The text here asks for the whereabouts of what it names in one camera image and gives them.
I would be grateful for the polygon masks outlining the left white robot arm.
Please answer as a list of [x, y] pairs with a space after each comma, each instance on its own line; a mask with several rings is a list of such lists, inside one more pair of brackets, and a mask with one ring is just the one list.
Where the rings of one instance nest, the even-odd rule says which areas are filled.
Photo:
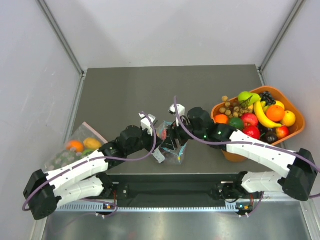
[[163, 143], [155, 128], [128, 126], [120, 135], [90, 155], [56, 170], [39, 169], [32, 173], [23, 191], [24, 212], [31, 212], [35, 220], [42, 220], [57, 208], [91, 197], [109, 198], [113, 182], [105, 174], [129, 156], [146, 150], [148, 158], [158, 152]]

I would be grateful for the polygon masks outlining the fake green pear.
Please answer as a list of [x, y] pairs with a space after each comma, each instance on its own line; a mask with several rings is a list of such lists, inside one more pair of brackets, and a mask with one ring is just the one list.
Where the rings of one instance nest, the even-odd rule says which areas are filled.
[[238, 95], [237, 99], [241, 104], [245, 104], [246, 106], [249, 107], [256, 102], [259, 102], [261, 100], [261, 97], [257, 93], [243, 91]]

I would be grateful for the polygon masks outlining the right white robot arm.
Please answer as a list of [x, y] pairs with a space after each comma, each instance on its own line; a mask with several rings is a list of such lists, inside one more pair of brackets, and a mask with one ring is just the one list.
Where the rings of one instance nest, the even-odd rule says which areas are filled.
[[189, 112], [180, 104], [173, 104], [169, 113], [176, 117], [167, 129], [163, 146], [176, 149], [189, 140], [195, 140], [226, 153], [239, 155], [261, 164], [270, 171], [240, 172], [233, 181], [233, 192], [239, 198], [255, 192], [280, 192], [289, 197], [307, 201], [320, 169], [310, 151], [298, 152], [279, 148], [254, 139], [228, 124], [214, 123], [201, 107]]

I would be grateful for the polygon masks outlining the clear zip bag blue seal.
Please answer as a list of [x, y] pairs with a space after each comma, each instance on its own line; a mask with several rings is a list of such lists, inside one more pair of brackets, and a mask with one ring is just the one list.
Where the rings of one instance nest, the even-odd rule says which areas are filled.
[[184, 161], [184, 153], [187, 144], [181, 146], [177, 139], [170, 139], [169, 127], [172, 122], [164, 121], [157, 129], [157, 137], [163, 143], [152, 153], [159, 164], [181, 165]]

